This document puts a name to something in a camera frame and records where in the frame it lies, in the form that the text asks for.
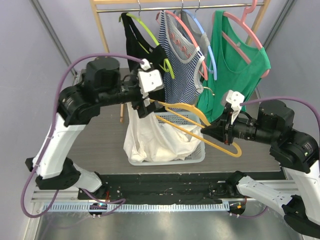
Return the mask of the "yellow plastic hanger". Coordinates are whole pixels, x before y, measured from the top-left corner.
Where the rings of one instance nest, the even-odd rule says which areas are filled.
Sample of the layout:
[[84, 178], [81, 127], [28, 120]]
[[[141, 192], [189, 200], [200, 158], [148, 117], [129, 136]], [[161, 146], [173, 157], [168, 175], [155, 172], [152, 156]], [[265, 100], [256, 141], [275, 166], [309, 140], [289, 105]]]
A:
[[[200, 127], [201, 129], [204, 129], [205, 127], [208, 127], [208, 126], [211, 125], [211, 123], [207, 120], [205, 114], [201, 110], [199, 110], [197, 107], [195, 107], [194, 105], [191, 105], [191, 104], [188, 104], [188, 103], [182, 103], [182, 102], [165, 103], [165, 102], [158, 101], [158, 103], [162, 107], [164, 107], [169, 113], [172, 113], [172, 114], [174, 114], [174, 115], [176, 115], [176, 116], [188, 121], [189, 123]], [[202, 125], [202, 124], [200, 124], [200, 123], [198, 123], [196, 121], [193, 121], [190, 118], [187, 118], [187, 117], [181, 115], [180, 113], [178, 113], [176, 111], [173, 111], [173, 109], [186, 110], [187, 112], [190, 112], [190, 113], [196, 115], [204, 125]], [[221, 146], [219, 146], [219, 145], [217, 145], [217, 144], [215, 144], [215, 143], [213, 143], [211, 141], [208, 141], [208, 140], [204, 139], [203, 137], [200, 137], [200, 136], [198, 136], [198, 135], [196, 135], [196, 134], [194, 134], [194, 133], [192, 133], [192, 132], [190, 132], [190, 131], [188, 131], [188, 130], [186, 130], [186, 129], [184, 129], [184, 128], [182, 128], [182, 127], [180, 127], [180, 126], [178, 126], [178, 125], [176, 125], [176, 124], [174, 124], [174, 123], [172, 123], [172, 122], [170, 122], [170, 121], [168, 121], [168, 120], [166, 120], [166, 119], [164, 119], [162, 117], [160, 117], [160, 116], [157, 116], [156, 118], [158, 120], [161, 120], [164, 123], [169, 124], [170, 126], [176, 128], [176, 129], [178, 129], [178, 130], [180, 130], [180, 131], [182, 131], [182, 132], [184, 132], [184, 133], [186, 133], [186, 134], [188, 134], [188, 135], [190, 135], [190, 136], [192, 136], [192, 137], [204, 142], [205, 144], [207, 144], [207, 145], [209, 145], [209, 146], [211, 146], [211, 147], [213, 147], [213, 148], [215, 148], [215, 149], [217, 149], [217, 150], [219, 150], [219, 151], [221, 151], [221, 152], [233, 157], [233, 158], [239, 158], [239, 157], [242, 156], [242, 149], [240, 148], [240, 146], [237, 143], [232, 143], [231, 144], [236, 149], [236, 153], [233, 153], [233, 152], [231, 152], [231, 151], [229, 151], [229, 150], [227, 150], [227, 149], [225, 149], [225, 148], [223, 148], [223, 147], [221, 147]]]

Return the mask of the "lime green hanger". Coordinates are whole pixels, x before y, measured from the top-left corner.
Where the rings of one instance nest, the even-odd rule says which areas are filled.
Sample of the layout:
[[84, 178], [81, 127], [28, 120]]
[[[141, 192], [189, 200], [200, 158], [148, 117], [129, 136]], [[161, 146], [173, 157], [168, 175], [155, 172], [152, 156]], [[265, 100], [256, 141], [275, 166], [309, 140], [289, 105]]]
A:
[[[155, 43], [155, 47], [161, 46], [160, 43], [158, 42], [157, 38], [155, 37], [155, 35], [151, 32], [151, 30], [145, 25], [145, 23], [140, 18], [138, 18], [137, 16], [135, 16], [129, 12], [127, 13], [127, 15], [132, 18], [134, 24], [139, 23], [142, 26], [142, 28], [146, 31], [146, 33], [150, 36], [152, 41]], [[119, 16], [118, 21], [121, 22], [123, 25], [121, 15]], [[169, 58], [167, 57], [167, 55], [166, 55], [166, 58], [164, 59], [164, 64], [163, 64], [163, 66], [161, 66], [161, 68], [164, 70], [164, 73], [168, 73], [172, 78], [175, 78], [175, 73], [174, 73], [172, 64], [171, 64]]]

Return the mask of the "black tank top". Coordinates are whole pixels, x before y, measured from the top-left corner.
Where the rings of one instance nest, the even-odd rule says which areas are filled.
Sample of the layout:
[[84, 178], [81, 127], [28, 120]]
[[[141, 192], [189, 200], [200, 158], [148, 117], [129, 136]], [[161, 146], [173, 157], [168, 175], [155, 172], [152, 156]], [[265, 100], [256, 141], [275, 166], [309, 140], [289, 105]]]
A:
[[126, 53], [129, 56], [147, 59], [153, 64], [153, 67], [159, 70], [161, 77], [165, 75], [165, 71], [161, 68], [164, 60], [167, 58], [166, 52], [161, 45], [152, 47], [142, 36], [136, 27], [133, 19], [124, 12], [120, 15], [126, 37]]

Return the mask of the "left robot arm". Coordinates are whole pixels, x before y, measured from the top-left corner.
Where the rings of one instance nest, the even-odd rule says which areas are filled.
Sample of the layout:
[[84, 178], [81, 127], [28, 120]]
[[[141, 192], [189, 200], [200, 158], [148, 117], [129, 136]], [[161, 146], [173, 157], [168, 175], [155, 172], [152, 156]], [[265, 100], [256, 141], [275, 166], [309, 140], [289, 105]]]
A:
[[54, 108], [46, 140], [38, 154], [27, 158], [26, 166], [35, 171], [35, 183], [41, 190], [66, 190], [77, 187], [102, 199], [107, 183], [95, 171], [76, 165], [68, 153], [76, 138], [101, 113], [102, 107], [131, 103], [139, 118], [160, 109], [157, 102], [146, 103], [149, 92], [163, 87], [155, 60], [136, 63], [126, 80], [120, 75], [120, 63], [114, 57], [98, 56], [89, 61], [79, 83], [63, 89]]

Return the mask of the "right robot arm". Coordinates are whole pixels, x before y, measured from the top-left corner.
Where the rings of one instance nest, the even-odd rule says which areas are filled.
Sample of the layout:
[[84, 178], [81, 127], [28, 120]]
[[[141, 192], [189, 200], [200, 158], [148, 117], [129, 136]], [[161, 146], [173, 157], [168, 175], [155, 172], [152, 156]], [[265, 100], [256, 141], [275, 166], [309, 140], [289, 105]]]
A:
[[309, 134], [293, 128], [295, 112], [284, 97], [268, 97], [241, 103], [259, 103], [257, 118], [247, 115], [232, 120], [227, 103], [222, 114], [201, 130], [226, 145], [243, 139], [269, 145], [269, 154], [286, 170], [296, 184], [298, 194], [281, 193], [246, 173], [235, 171], [226, 179], [226, 193], [253, 198], [278, 212], [301, 235], [320, 237], [320, 146]]

